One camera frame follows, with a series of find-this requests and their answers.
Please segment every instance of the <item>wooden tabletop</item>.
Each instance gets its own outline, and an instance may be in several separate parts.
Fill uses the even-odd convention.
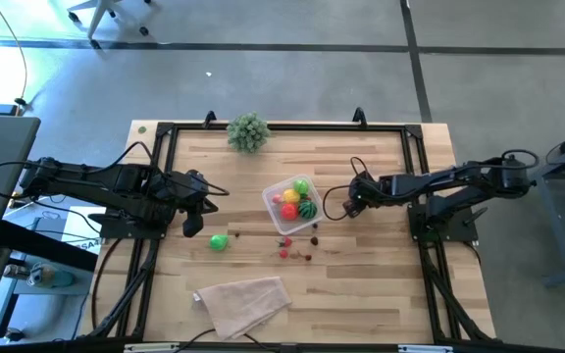
[[[132,122],[127,145],[140,140],[151,148],[157,123]],[[146,132],[139,133],[142,126]],[[453,165],[447,125],[422,127],[431,171]],[[161,161],[165,161],[164,148]],[[205,309],[193,301],[192,293],[198,288],[280,276],[292,304],[250,332],[261,341],[431,342],[420,258],[410,239],[404,207],[366,210],[354,220],[324,219],[317,230],[295,233],[290,253],[311,254],[310,262],[278,255],[280,235],[261,198],[263,189],[306,174],[323,197],[330,187],[350,182],[354,173],[349,159],[353,156],[363,159],[373,176],[404,173],[400,137],[393,132],[274,131],[258,154],[248,156],[229,148],[225,131],[181,131],[174,169],[195,169],[209,182],[229,190],[231,196],[210,197],[220,211],[205,215],[205,227],[193,238],[182,236],[183,215],[177,214],[161,242],[144,339],[185,341],[212,328]],[[135,148],[124,162],[146,164],[148,159]],[[346,192],[342,189],[329,196],[331,214],[342,214]],[[214,252],[208,241],[219,233],[231,236],[229,246]],[[310,244],[312,234],[318,236],[318,246]],[[122,241],[107,262],[97,293],[100,321],[124,290],[132,244]],[[102,248],[100,261],[107,246]],[[477,258],[460,243],[446,243],[446,256],[456,297],[480,328],[494,336]],[[134,303],[128,332],[137,314],[137,300]],[[440,300],[438,306],[442,327],[448,332]],[[81,332],[90,329],[87,309]],[[218,338],[212,333],[200,340]]]

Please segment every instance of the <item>concrete floor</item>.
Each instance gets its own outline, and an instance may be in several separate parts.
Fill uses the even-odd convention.
[[[64,12],[75,2],[0,6],[5,14],[17,11],[9,20],[21,39],[84,38]],[[565,47],[565,0],[410,4],[420,45]],[[98,39],[407,42],[397,0],[156,0],[153,8],[128,0],[122,6],[124,20],[106,17]],[[90,12],[78,14],[87,24]],[[140,37],[139,23],[153,37]],[[0,24],[3,38],[9,34]],[[103,165],[123,151],[131,120],[203,119],[209,110],[220,119],[256,111],[271,120],[348,121],[362,106],[373,122],[421,120],[406,53],[26,49],[26,57],[26,115],[42,120],[31,158]],[[565,139],[565,56],[422,55],[421,63],[433,121],[449,124],[459,162],[509,148],[544,155]],[[22,81],[18,51],[0,47],[0,102],[11,102]],[[540,221],[537,191],[486,206],[477,222],[498,337],[565,348],[565,286],[546,289],[540,281],[559,272],[561,262],[549,225]]]

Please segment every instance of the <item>beige cloth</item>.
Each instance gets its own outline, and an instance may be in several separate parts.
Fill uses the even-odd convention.
[[[218,284],[195,293],[220,339],[237,338],[291,304],[280,277]]]

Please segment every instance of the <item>office chair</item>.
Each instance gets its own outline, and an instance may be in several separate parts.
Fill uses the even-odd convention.
[[[111,18],[114,18],[115,16],[117,16],[115,14],[115,12],[111,9],[111,5],[119,2],[121,0],[87,0],[81,4],[75,5],[69,9],[67,9],[67,11],[69,12],[69,19],[71,21],[73,21],[74,23],[79,23],[79,18],[77,17],[77,15],[74,13],[74,11],[76,10],[83,10],[83,9],[90,9],[92,7],[95,7],[95,13],[93,14],[93,19],[90,22],[90,26],[88,27],[88,33],[86,34],[88,36],[88,40],[90,40],[90,45],[94,48],[94,49],[99,49],[99,43],[93,39],[93,33],[95,33],[95,30],[97,29],[97,26],[99,25],[99,22],[101,21],[102,17],[104,17],[104,13],[108,11],[108,15],[110,15]],[[152,2],[152,0],[143,0],[146,4],[149,4]],[[149,31],[147,30],[147,28],[145,26],[142,26],[138,29],[138,31],[142,34],[142,35],[147,35],[149,34]]]

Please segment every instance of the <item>clear plastic container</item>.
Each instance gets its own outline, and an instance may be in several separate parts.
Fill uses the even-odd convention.
[[[287,189],[292,189],[293,182],[299,179],[304,179],[309,184],[309,192],[307,193],[307,195],[317,206],[317,213],[315,214],[315,217],[310,220],[303,219],[298,215],[295,220],[288,221],[281,217],[281,207],[284,203],[274,203],[274,195],[283,195],[284,191]],[[263,190],[263,202],[265,202],[267,211],[270,213],[270,216],[272,216],[274,226],[276,226],[276,229],[282,235],[288,235],[305,227],[309,227],[310,225],[321,221],[324,217],[324,210],[322,210],[322,199],[320,198],[318,191],[315,189],[311,178],[307,175],[297,175],[266,188],[265,190]]]

